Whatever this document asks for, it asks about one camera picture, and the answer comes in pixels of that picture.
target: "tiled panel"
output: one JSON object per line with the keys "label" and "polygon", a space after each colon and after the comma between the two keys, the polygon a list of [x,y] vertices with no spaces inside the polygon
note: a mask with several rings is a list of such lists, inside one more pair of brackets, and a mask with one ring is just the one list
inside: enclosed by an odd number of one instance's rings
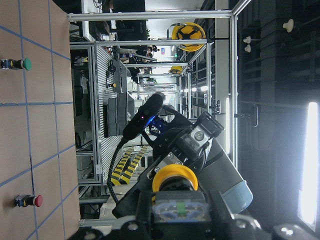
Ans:
{"label": "tiled panel", "polygon": [[49,6],[47,0],[21,0],[22,35],[50,48]]}
{"label": "tiled panel", "polygon": [[19,34],[18,0],[3,0],[1,1],[1,8],[5,11],[1,11],[0,25]]}
{"label": "tiled panel", "polygon": [[[21,41],[19,37],[0,29],[0,39],[0,59],[20,60],[22,58]],[[25,87],[22,70],[0,70],[0,84],[0,103],[25,102]]]}
{"label": "tiled panel", "polygon": [[43,196],[41,207],[36,208],[36,219],[41,223],[61,202],[58,157],[33,170],[34,191]]}
{"label": "tiled panel", "polygon": [[54,84],[51,52],[23,41],[24,57],[32,62],[32,69],[25,72],[28,102],[53,102]]}
{"label": "tiled panel", "polygon": [[69,60],[53,54],[54,88],[56,102],[72,102],[71,63]]}
{"label": "tiled panel", "polygon": [[58,207],[55,212],[38,230],[38,239],[62,240],[65,237],[62,207]]}
{"label": "tiled panel", "polygon": [[34,207],[14,207],[20,194],[32,194],[30,172],[0,187],[1,239],[25,240],[35,229]]}
{"label": "tiled panel", "polygon": [[80,211],[78,189],[76,189],[64,202],[64,228],[65,237],[69,238],[79,229]]}
{"label": "tiled panel", "polygon": [[0,123],[0,136],[5,136],[0,137],[2,183],[30,168],[26,107],[0,107]]}
{"label": "tiled panel", "polygon": [[75,144],[74,107],[72,104],[56,106],[59,151]]}
{"label": "tiled panel", "polygon": [[78,184],[76,148],[72,147],[63,152],[59,155],[59,159],[61,169],[62,198],[64,199]]}
{"label": "tiled panel", "polygon": [[52,50],[70,58],[69,21],[67,14],[63,12],[53,1],[50,1],[51,39]]}
{"label": "tiled panel", "polygon": [[57,154],[57,131],[55,106],[29,106],[31,154],[37,164]]}

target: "screw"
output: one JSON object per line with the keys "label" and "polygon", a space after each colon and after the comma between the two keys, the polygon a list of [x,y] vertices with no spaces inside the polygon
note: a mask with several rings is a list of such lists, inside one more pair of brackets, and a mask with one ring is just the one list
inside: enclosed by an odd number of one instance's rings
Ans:
{"label": "screw", "polygon": [[139,226],[138,226],[136,223],[131,223],[131,224],[128,225],[128,229],[129,229],[130,231],[135,231],[135,230],[137,230],[138,228],[139,228]]}
{"label": "screw", "polygon": [[205,138],[205,134],[203,131],[197,131],[195,134],[194,134],[194,138],[197,140],[197,141],[202,141],[204,138]]}

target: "blue grid line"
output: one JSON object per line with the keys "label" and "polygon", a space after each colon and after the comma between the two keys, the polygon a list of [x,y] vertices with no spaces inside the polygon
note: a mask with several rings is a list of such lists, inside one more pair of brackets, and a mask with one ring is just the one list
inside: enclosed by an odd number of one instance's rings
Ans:
{"label": "blue grid line", "polygon": [[15,36],[17,36],[17,37],[19,37],[19,38],[21,38],[21,39],[23,39],[23,40],[26,40],[26,41],[34,44],[34,45],[37,45],[38,47],[43,48],[43,49],[45,49],[45,50],[47,50],[47,51],[49,51],[49,52],[51,52],[51,53],[53,53],[53,54],[55,54],[55,55],[58,55],[58,56],[60,56],[60,57],[62,57],[62,58],[64,58],[64,59],[67,59],[67,60],[69,60],[69,61],[71,60],[70,57],[64,56],[64,55],[62,55],[62,54],[59,53],[59,52],[56,52],[56,51],[54,51],[54,50],[51,50],[50,48],[48,48],[48,47],[46,47],[46,46],[43,46],[43,45],[41,45],[40,43],[38,43],[38,42],[36,42],[36,41],[33,41],[33,40],[31,40],[31,39],[23,36],[22,34],[16,33],[16,32],[14,32],[14,31],[12,31],[12,30],[10,30],[10,29],[2,26],[2,25],[0,25],[0,29],[4,30],[4,31],[6,31],[6,32],[8,32],[8,33],[10,33],[10,34],[12,34],[12,35],[15,35]]}
{"label": "blue grid line", "polygon": [[37,226],[37,228],[35,230],[32,231],[32,233],[26,238],[26,240],[30,239],[32,237],[32,235],[34,233],[36,233],[39,228],[52,216],[52,214],[55,213],[55,211],[61,206],[63,205],[63,203],[67,200],[67,198],[78,188],[78,185],[76,185],[71,192],[68,193],[68,195],[62,199],[62,201],[52,210],[52,212],[50,212],[50,214]]}
{"label": "blue grid line", "polygon": [[[18,0],[18,12],[19,12],[19,29],[20,29],[20,34],[22,36],[22,17],[21,17],[21,4],[20,0]],[[20,44],[21,44],[21,57],[24,58],[24,44],[22,38],[20,38]],[[23,87],[24,87],[24,101],[25,103],[28,103],[28,97],[27,97],[27,82],[26,82],[26,72],[23,69],[22,70],[22,76],[23,76]],[[25,114],[26,114],[26,126],[27,126],[27,135],[28,135],[28,148],[29,148],[29,160],[30,160],[30,171],[31,171],[31,182],[32,182],[32,193],[35,196],[35,187],[34,187],[34,174],[33,174],[33,169],[32,169],[32,154],[31,154],[31,138],[30,138],[30,122],[29,122],[29,110],[28,110],[28,105],[25,105]],[[38,223],[37,223],[37,213],[36,209],[33,209],[33,215],[34,215],[34,225],[35,228],[37,229]],[[35,232],[36,234],[36,239],[38,240],[38,231]]]}
{"label": "blue grid line", "polygon": [[40,106],[40,105],[68,105],[73,104],[72,101],[52,101],[52,102],[7,102],[7,103],[0,103],[0,107],[16,107],[16,106]]}
{"label": "blue grid line", "polygon": [[[58,152],[58,153],[56,153],[56,154],[48,157],[47,159],[45,159],[45,160],[43,160],[43,161],[41,161],[41,162],[39,162],[39,163],[37,163],[36,165],[33,165],[33,166],[32,166],[32,169],[35,169],[35,168],[39,167],[40,165],[48,162],[49,160],[51,160],[51,159],[53,159],[54,157],[56,157],[56,156],[64,153],[65,151],[71,149],[71,148],[74,147],[74,146],[75,146],[75,145],[73,144],[73,145],[67,147],[66,149],[64,149],[64,150],[62,150],[62,151],[60,151],[60,152]],[[5,180],[5,181],[3,181],[3,182],[0,182],[0,188],[1,188],[3,185],[6,185],[6,184],[10,183],[11,181],[19,178],[19,177],[22,176],[23,174],[26,174],[26,173],[28,173],[28,172],[30,172],[30,171],[31,171],[31,169],[28,168],[28,169],[26,169],[26,170],[18,173],[17,175],[15,175],[15,176],[13,176],[13,177],[10,177],[9,179],[7,179],[7,180]]]}
{"label": "blue grid line", "polygon": [[[48,15],[49,15],[49,35],[50,35],[50,49],[52,50],[52,33],[51,33],[51,13],[50,13],[50,0],[48,0]],[[56,84],[55,84],[55,67],[54,67],[54,56],[51,52],[51,68],[52,68],[52,84],[53,84],[53,100],[56,101]],[[55,116],[55,129],[56,129],[56,145],[59,152],[59,137],[58,137],[58,120],[57,120],[57,106],[54,105],[54,116]],[[61,178],[61,165],[60,156],[58,155],[58,167],[59,167],[59,180],[60,180],[60,201],[63,202],[62,192],[62,178]],[[65,227],[65,214],[64,206],[61,205],[62,210],[62,225],[63,225],[63,236],[66,239],[66,227]]]}

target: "beige tile wall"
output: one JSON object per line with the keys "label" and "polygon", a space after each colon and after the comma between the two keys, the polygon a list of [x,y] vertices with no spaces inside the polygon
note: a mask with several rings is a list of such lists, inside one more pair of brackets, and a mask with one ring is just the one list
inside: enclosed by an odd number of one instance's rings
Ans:
{"label": "beige tile wall", "polygon": [[[0,239],[67,239],[80,219],[67,16],[51,0],[2,0],[0,40],[0,59],[32,61],[0,70]],[[42,206],[14,207],[33,188]]]}

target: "green button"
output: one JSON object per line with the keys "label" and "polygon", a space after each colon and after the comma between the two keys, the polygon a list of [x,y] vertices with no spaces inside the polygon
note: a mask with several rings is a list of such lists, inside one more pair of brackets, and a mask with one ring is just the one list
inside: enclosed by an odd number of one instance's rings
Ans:
{"label": "green button", "polygon": [[26,69],[26,70],[31,70],[32,69],[32,62],[29,58],[25,58],[23,60],[23,63],[22,63],[23,67]]}

